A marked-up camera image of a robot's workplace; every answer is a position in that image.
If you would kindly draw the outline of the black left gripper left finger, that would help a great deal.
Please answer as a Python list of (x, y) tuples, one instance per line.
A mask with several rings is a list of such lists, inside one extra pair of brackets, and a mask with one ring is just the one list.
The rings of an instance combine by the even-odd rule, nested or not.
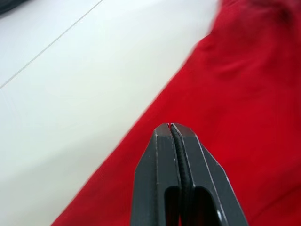
[(181, 179), (174, 138), (168, 124), (158, 126), (136, 167), (132, 225), (176, 226)]

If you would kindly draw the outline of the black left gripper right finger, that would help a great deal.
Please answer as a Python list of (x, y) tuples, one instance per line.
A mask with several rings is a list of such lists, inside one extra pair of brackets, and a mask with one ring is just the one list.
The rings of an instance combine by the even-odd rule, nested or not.
[(188, 127), (170, 127), (182, 183), (183, 226), (246, 226), (247, 219), (229, 179)]

